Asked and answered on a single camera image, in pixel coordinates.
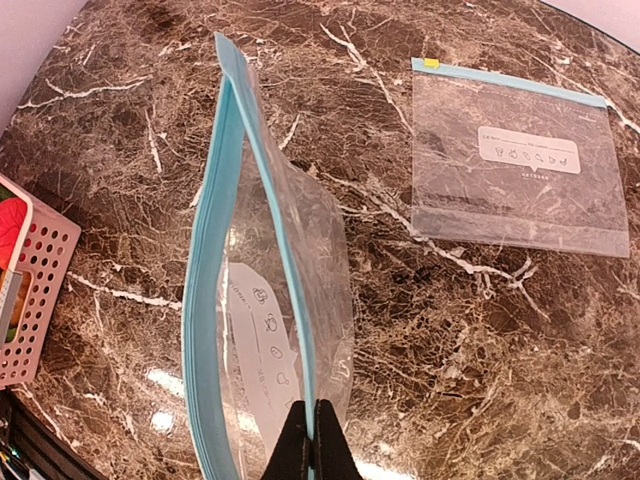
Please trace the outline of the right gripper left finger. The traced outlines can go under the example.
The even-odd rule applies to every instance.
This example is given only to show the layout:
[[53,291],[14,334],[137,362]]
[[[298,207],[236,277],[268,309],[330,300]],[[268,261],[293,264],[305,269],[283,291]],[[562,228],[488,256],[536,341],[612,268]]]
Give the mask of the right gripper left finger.
[[309,475],[309,437],[305,402],[295,401],[262,474],[262,480],[307,480]]

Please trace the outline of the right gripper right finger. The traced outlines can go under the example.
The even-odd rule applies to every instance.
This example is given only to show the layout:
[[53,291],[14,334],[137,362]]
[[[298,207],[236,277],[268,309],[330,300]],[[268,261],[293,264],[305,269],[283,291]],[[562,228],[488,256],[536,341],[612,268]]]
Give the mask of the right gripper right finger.
[[314,472],[320,480],[362,480],[334,407],[318,400],[315,407]]

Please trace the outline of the clear zip bag blue zipper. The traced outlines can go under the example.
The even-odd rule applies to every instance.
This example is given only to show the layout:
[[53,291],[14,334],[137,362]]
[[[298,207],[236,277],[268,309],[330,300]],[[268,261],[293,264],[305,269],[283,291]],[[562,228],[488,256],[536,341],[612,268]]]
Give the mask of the clear zip bag blue zipper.
[[221,83],[182,306],[192,441],[205,478],[257,479],[296,413],[298,475],[316,479],[319,411],[343,424],[353,385],[344,222],[278,147],[253,67],[224,35],[215,43]]

